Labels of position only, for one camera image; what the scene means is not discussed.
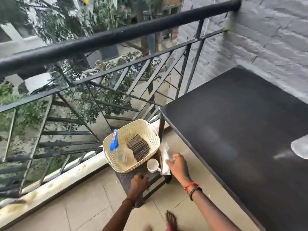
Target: red thread bracelet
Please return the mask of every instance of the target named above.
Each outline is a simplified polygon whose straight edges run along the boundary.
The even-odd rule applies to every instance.
[[[188,184],[188,186],[186,186],[186,187],[185,187],[185,191],[186,191],[186,193],[187,193],[187,194],[188,194],[188,187],[189,187],[190,185],[196,185],[196,186],[199,186],[199,184],[198,184],[198,183],[195,183],[195,182],[191,182],[191,183],[189,183],[189,184]]]

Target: folded towel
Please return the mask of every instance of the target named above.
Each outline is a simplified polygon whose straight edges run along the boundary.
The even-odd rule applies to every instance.
[[[140,136],[136,135],[126,143],[127,147],[133,151],[134,158],[137,162],[144,159],[150,150],[148,143]]]

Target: white brick wall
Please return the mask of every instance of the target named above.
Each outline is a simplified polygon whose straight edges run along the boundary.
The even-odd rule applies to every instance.
[[[184,0],[182,11],[214,0]],[[231,29],[209,38],[203,46],[190,86],[196,88],[237,64],[308,103],[308,0],[243,0]],[[210,18],[207,33],[223,27],[225,14]],[[178,43],[193,38],[198,23],[181,26]],[[183,85],[197,51],[192,46]]]

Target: black metal railing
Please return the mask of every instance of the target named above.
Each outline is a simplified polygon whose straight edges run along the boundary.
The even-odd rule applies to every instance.
[[[91,121],[89,122],[89,120],[85,120],[85,117],[83,116],[81,111],[83,107],[80,107],[80,105],[79,107],[76,107],[76,98],[72,98],[67,94],[76,92],[81,88],[83,91],[86,91],[87,97],[91,102],[91,107],[95,107],[99,110],[100,115],[105,118],[107,124],[112,130],[123,126],[122,124],[120,126],[113,126],[112,120],[119,122],[130,122],[136,119],[153,121],[153,117],[157,114],[158,109],[164,105],[155,101],[155,94],[160,94],[169,100],[178,98],[191,45],[196,42],[199,43],[197,54],[194,58],[192,69],[189,73],[188,83],[185,87],[185,93],[188,91],[205,39],[227,31],[225,29],[221,29],[206,35],[201,35],[204,19],[229,11],[237,11],[240,5],[241,0],[230,0],[224,3],[213,4],[178,14],[173,14],[171,16],[146,21],[125,28],[98,33],[89,38],[79,38],[75,41],[67,41],[41,47],[13,55],[9,58],[1,59],[1,76],[7,76],[17,73],[23,69],[27,69],[33,65],[48,65],[50,63],[71,58],[76,53],[90,52],[101,47],[127,42],[141,36],[174,28],[194,21],[199,21],[194,39],[153,54],[139,57],[133,61],[115,66],[112,69],[103,70],[75,81],[70,80],[70,78],[67,78],[63,73],[61,76],[64,81],[66,81],[65,84],[59,84],[56,87],[51,87],[49,90],[32,94],[15,102],[1,106],[0,114],[7,112],[11,113],[11,123],[7,136],[5,154],[0,160],[0,166],[2,165],[2,167],[0,167],[0,176],[2,175],[2,177],[0,177],[0,184],[2,185],[2,187],[0,187],[0,197],[19,198],[103,150],[102,147],[100,147],[102,144],[102,139],[99,138],[97,133],[92,130],[89,124]],[[162,72],[162,68],[173,55],[175,56],[171,65],[164,72]],[[155,67],[152,68],[152,73],[144,79],[144,74],[149,71],[148,68],[152,66],[153,60],[156,60],[157,58],[159,58],[159,60],[157,61]],[[126,84],[127,89],[121,89],[121,85],[123,85],[127,74],[134,66],[136,67],[137,65],[140,69],[138,73],[136,73],[134,81]],[[172,82],[167,79],[171,72],[175,72],[178,75],[179,80],[177,84],[172,84]],[[104,81],[114,79],[115,77],[116,81],[114,83],[110,83],[109,85],[104,83]],[[94,81],[97,78],[101,78],[100,82]],[[136,90],[136,86],[141,83],[141,88]],[[158,90],[163,83],[167,83],[169,86],[176,89],[174,97],[170,97],[169,94],[164,94]],[[141,102],[141,105],[138,107],[132,107],[131,105],[123,105],[106,99],[102,100],[100,97],[100,94],[102,94],[100,93],[101,91],[107,95],[112,94],[113,96],[118,95],[125,97],[127,100],[138,100]],[[18,125],[18,122],[22,122],[22,120],[18,119],[18,117],[20,117],[24,112],[23,107],[26,107],[29,103],[38,101],[41,101],[42,104],[44,104],[44,115],[42,115],[37,137],[34,138],[35,141],[26,154],[16,153],[11,150],[11,145],[13,143],[13,138],[16,136],[14,129]],[[114,112],[107,112],[108,109],[117,109],[120,114],[122,114],[123,111],[129,111],[133,112],[134,115],[133,117],[126,117],[125,115],[120,114],[112,115]],[[60,114],[54,115],[53,112],[55,110],[61,110],[61,114],[69,115],[68,117],[63,117]],[[48,124],[54,123],[62,123],[64,127],[68,127],[68,130],[63,129],[63,126],[61,129],[47,128]],[[65,141],[66,136],[83,135],[91,136],[92,139],[82,141]],[[53,138],[55,136],[64,136],[64,138],[56,141],[42,140],[45,136],[52,136]],[[76,147],[84,145],[89,145],[91,147],[83,149],[70,148],[72,146]],[[93,153],[85,157],[90,151],[93,151]],[[50,173],[53,161],[55,161],[57,157],[63,156],[65,157],[65,160],[60,170],[53,176],[47,177]],[[75,159],[75,163],[68,166],[68,163],[72,159]],[[24,190],[24,188],[30,184],[28,176],[36,170],[34,166],[39,164],[41,160],[44,161],[42,162],[42,168],[44,170],[41,172],[37,180],[38,183],[28,190]]]

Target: cream basket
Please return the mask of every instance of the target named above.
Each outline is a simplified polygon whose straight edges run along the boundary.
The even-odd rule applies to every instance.
[[[134,158],[133,151],[126,146],[126,143],[136,135],[140,135],[150,147],[148,155],[139,162]],[[156,153],[160,145],[157,131],[142,119],[133,121],[118,129],[119,148],[127,157],[126,163],[119,163],[113,152],[110,151],[111,139],[112,134],[105,138],[103,149],[110,166],[119,173],[128,173],[148,161]]]

